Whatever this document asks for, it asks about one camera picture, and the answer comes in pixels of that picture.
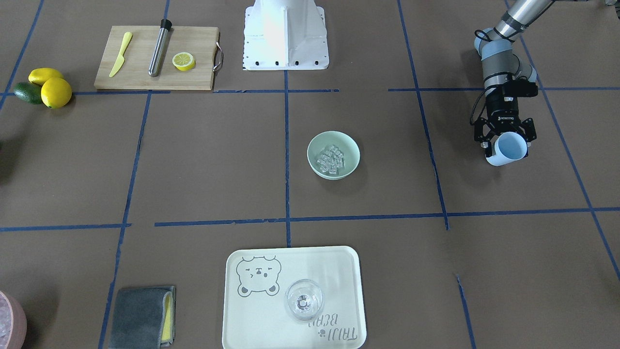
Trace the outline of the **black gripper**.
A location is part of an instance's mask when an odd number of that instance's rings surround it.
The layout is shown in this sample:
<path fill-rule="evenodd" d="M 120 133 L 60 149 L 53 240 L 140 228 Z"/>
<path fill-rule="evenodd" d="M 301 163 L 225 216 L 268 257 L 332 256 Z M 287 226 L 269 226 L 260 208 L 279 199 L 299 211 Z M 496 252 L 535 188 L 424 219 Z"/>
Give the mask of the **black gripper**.
<path fill-rule="evenodd" d="M 528 80 L 511 80 L 503 84 L 492 84 L 485 88 L 481 96 L 485 97 L 483 110 L 474 121 L 474 141 L 480 142 L 484 155 L 493 155 L 493 141 L 504 132 L 516 132 L 525 141 L 524 159 L 529 155 L 529 148 L 537 139 L 535 124 L 532 118 L 520 119 L 519 98 L 530 98 L 538 95 L 539 89 L 535 82 Z"/>

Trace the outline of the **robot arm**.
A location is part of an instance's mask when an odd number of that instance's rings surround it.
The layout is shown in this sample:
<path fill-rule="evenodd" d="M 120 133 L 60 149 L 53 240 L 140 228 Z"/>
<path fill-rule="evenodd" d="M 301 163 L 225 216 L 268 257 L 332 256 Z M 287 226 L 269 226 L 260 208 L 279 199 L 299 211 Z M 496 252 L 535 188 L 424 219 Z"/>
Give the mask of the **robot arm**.
<path fill-rule="evenodd" d="M 469 123 L 473 139 L 493 166 L 507 165 L 528 156 L 537 138 L 534 121 L 521 119 L 518 100 L 536 97 L 536 69 L 513 51 L 521 34 L 553 4 L 551 0 L 518 0 L 506 10 L 498 24 L 475 32 L 474 48 L 483 72 L 483 101 L 479 113 L 472 108 Z"/>

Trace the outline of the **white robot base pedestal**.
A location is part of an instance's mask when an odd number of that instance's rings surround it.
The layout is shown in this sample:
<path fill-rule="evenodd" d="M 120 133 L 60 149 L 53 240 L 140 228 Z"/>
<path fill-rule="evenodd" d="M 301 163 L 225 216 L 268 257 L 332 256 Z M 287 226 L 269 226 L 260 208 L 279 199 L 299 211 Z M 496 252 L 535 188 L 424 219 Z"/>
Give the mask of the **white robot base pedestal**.
<path fill-rule="evenodd" d="M 327 24 L 313 0 L 256 0 L 245 9 L 246 71 L 328 69 Z"/>

